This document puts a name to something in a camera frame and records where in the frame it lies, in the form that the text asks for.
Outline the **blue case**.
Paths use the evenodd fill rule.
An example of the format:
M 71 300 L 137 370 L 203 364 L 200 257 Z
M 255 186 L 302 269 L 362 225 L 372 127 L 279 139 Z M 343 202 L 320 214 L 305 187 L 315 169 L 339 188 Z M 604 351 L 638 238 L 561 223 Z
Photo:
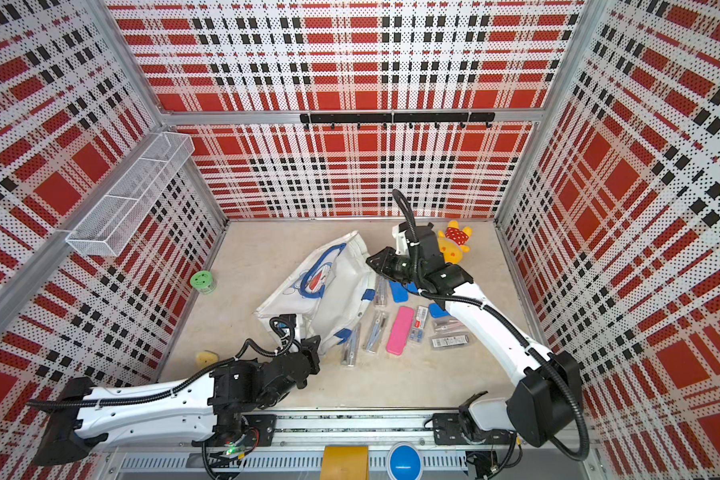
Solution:
M 395 303 L 406 303 L 409 299 L 409 291 L 399 282 L 389 282 L 390 293 Z

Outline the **narrow clear compass case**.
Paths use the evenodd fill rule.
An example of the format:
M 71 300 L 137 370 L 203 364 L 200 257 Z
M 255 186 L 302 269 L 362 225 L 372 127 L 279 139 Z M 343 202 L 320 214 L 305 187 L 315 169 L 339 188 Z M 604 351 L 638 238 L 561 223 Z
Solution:
M 388 281 L 382 276 L 377 276 L 375 282 L 375 297 L 374 305 L 377 308 L 383 308 L 387 306 L 388 296 Z

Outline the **clear plastic compass set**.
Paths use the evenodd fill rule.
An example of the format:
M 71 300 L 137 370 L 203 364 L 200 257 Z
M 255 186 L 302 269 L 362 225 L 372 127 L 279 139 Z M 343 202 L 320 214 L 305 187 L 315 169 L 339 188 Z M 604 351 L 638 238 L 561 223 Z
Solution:
M 465 330 L 465 325 L 459 320 L 448 317 L 448 318 L 437 318 L 433 320 L 433 331 L 436 334 L 445 334 L 456 331 Z

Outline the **pink pencil case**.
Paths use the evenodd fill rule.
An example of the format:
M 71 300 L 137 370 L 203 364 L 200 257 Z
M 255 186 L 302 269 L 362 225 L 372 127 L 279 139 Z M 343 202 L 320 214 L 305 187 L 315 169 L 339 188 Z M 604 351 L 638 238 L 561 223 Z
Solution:
M 386 351 L 389 354 L 396 356 L 403 354 L 414 319 L 415 311 L 412 308 L 406 306 L 399 308 L 386 344 Z

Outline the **small clear stationery pack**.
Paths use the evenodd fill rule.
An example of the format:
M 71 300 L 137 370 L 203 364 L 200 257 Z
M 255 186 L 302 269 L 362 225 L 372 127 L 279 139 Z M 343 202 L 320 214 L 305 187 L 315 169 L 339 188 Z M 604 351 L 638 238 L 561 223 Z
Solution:
M 429 316 L 429 310 L 427 306 L 420 305 L 416 308 L 413 324 L 411 326 L 408 342 L 421 344 L 424 339 L 424 328 Z

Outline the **clear tube with blue pen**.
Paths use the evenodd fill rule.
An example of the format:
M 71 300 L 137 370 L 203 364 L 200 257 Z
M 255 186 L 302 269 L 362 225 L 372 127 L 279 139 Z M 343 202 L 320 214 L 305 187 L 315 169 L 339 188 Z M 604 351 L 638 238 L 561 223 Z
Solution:
M 375 311 L 374 319 L 371 322 L 370 331 L 364 346 L 364 350 L 366 352 L 372 354 L 376 354 L 378 352 L 388 318 L 389 313 L 387 311 Z

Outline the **clear case barcode label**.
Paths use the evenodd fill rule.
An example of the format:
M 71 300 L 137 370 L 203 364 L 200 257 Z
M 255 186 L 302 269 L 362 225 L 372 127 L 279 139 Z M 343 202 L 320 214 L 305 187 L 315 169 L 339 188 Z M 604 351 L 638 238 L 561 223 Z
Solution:
M 434 350 L 461 348 L 468 346 L 470 343 L 470 337 L 466 333 L 433 336 L 430 338 L 430 344 Z

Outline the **white canvas bag blue handles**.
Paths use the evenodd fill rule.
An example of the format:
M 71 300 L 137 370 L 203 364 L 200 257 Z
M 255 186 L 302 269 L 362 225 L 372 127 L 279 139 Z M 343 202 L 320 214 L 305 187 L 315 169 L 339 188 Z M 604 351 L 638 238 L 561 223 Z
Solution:
M 377 275 L 368 257 L 358 231 L 313 250 L 254 315 L 266 325 L 272 317 L 294 314 L 297 338 L 318 335 L 318 352 L 325 355 L 347 341 L 375 299 Z

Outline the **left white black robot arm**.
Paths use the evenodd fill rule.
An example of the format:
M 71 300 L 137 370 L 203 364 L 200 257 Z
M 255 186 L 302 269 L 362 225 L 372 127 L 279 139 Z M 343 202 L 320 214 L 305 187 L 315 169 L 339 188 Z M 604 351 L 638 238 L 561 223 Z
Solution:
M 240 353 L 190 377 L 140 387 L 97 387 L 88 377 L 67 382 L 58 399 L 31 399 L 48 421 L 35 466 L 81 461 L 109 447 L 189 443 L 241 455 L 271 445 L 277 418 L 265 411 L 319 371 L 318 335 L 298 339 L 293 315 L 273 317 L 280 340 L 265 350 L 247 339 Z M 246 360 L 243 354 L 256 352 Z

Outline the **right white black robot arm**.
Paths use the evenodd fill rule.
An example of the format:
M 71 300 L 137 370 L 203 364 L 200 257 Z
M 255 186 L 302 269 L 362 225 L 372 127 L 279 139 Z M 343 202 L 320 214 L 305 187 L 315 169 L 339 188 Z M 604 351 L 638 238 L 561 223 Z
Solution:
M 418 225 L 399 190 L 392 196 L 404 221 L 395 238 L 402 248 L 386 247 L 367 265 L 381 277 L 436 303 L 461 322 L 494 356 L 514 386 L 506 411 L 479 394 L 466 405 L 467 417 L 482 431 L 515 432 L 528 444 L 551 443 L 571 460 L 582 462 L 591 439 L 584 418 L 583 382 L 576 359 L 553 352 L 520 330 L 483 293 L 460 265 L 446 260 L 432 225 Z

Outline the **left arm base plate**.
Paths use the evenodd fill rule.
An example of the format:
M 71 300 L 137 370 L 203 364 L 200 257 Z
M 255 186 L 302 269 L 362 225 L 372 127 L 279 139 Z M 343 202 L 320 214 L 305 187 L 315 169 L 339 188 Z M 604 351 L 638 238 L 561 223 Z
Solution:
M 211 435 L 205 440 L 193 440 L 191 445 L 224 447 L 233 453 L 242 453 L 259 446 L 270 446 L 277 416 L 266 414 L 228 413 L 217 418 Z

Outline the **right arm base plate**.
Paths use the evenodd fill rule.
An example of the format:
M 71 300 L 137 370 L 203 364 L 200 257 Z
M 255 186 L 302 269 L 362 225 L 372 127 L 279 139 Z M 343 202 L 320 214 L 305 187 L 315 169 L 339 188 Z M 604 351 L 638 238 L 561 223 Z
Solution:
M 509 445 L 511 432 L 503 429 L 483 430 L 464 413 L 436 413 L 432 431 L 437 445 Z

